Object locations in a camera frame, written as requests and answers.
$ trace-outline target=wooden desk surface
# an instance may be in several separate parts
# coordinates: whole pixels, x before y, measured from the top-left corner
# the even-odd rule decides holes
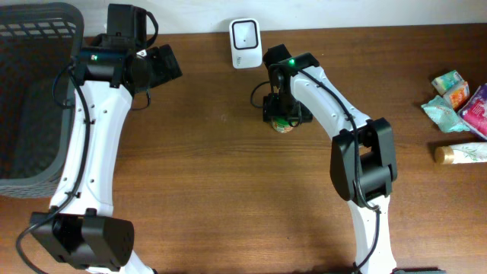
[[[458,70],[472,89],[487,81],[487,25],[273,31],[262,42],[311,52],[352,104],[392,124],[399,178],[389,224],[398,267],[486,272],[487,165],[435,164],[434,147],[476,139],[441,133],[420,105],[435,96],[429,78],[440,72]],[[113,178],[114,216],[133,222],[143,261],[159,273],[350,266],[352,220],[330,181],[330,141],[319,123],[287,134],[263,123],[249,96],[266,70],[233,69],[227,33],[158,43],[172,46],[184,76],[154,89],[149,109],[129,114]],[[29,273],[14,239],[48,202],[0,198],[0,272]],[[48,272],[75,272],[32,237],[24,247]]]

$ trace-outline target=cream tube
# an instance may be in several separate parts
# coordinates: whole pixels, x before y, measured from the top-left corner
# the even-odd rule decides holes
[[[434,159],[439,164],[468,164],[487,162],[487,142],[438,147]]]

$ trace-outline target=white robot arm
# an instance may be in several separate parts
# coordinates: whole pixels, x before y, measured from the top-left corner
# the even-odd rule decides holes
[[[279,90],[277,94],[272,92],[264,97],[264,120],[280,117],[287,119],[290,126],[293,126],[292,123],[309,122],[313,116],[317,118],[333,140],[330,174],[335,188],[347,201],[352,212],[357,244],[355,262],[364,262],[359,269],[363,274],[392,273],[396,268],[396,261],[390,247],[387,208],[390,201],[390,184],[396,176],[396,160],[393,146],[392,151],[384,151],[384,148],[381,151],[382,145],[387,145],[388,148],[392,145],[392,132],[388,123],[383,119],[378,121],[384,127],[382,130],[375,130],[377,122],[371,121],[369,116],[353,107],[339,93],[317,60],[309,53],[293,58],[284,45],[280,45],[269,49],[264,56],[264,63],[269,70],[271,85]],[[329,90],[323,89],[316,81],[324,84]],[[300,104],[299,112],[296,111],[297,104]],[[358,194],[350,182],[355,179],[352,176],[355,165],[351,157],[354,155],[354,127],[343,108],[353,117],[362,143],[368,142],[367,145],[372,147],[371,154],[362,157],[360,171],[366,202],[370,206],[380,206],[378,214],[364,207],[360,199],[357,199]],[[379,144],[384,138],[388,140]]]
[[[353,107],[339,93],[325,75],[323,68],[311,66],[304,70],[315,79],[319,79],[340,98],[347,109],[349,109],[349,112],[355,117],[355,123],[358,128],[367,125],[367,121],[371,118]],[[350,132],[353,130],[352,124],[347,120],[343,109],[337,104],[336,100],[306,75],[298,73],[296,76],[291,77],[290,86],[293,97],[310,110],[326,133],[328,133],[330,139],[333,139],[342,130]],[[375,251],[360,269],[364,274],[390,274],[396,268],[396,261],[390,249],[389,224],[387,221],[389,201],[390,196],[385,197],[384,195],[369,201],[373,206],[380,206],[380,233]],[[347,203],[352,212],[355,240],[357,242],[355,262],[360,263],[370,253],[374,237],[376,237],[376,215],[369,209],[359,207],[353,201],[348,201]]]
[[[156,34],[146,40],[146,17]],[[111,218],[116,152],[133,96],[182,75],[168,45],[152,47],[154,16],[132,5],[110,4],[107,33],[81,48],[67,67],[75,86],[75,119],[62,179],[48,213],[34,212],[19,235],[31,233],[60,263],[92,273],[153,274],[133,251],[130,221]]]

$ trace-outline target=gray plastic basket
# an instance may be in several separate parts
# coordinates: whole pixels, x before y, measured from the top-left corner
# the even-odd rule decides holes
[[[84,22],[65,3],[0,7],[0,195],[47,197],[65,163],[72,110],[51,96],[55,76],[79,53]],[[73,101],[67,75],[56,96]]]

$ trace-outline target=wrapped item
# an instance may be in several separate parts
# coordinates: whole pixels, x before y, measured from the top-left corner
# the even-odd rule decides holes
[[[442,132],[469,131],[469,127],[463,124],[455,110],[441,96],[436,95],[421,107]]]
[[[487,163],[487,142],[438,147],[434,160],[439,164]]]
[[[487,84],[477,89],[458,114],[472,132],[487,140]]]
[[[463,103],[467,101],[470,96],[469,83],[462,81],[452,87],[446,94],[443,95],[443,99],[448,104],[457,110]]]
[[[452,72],[448,72],[446,75],[442,75],[440,77],[436,77],[432,84],[434,88],[438,91],[438,93],[443,96],[447,93],[449,89],[453,86],[463,82],[462,76],[455,70]]]

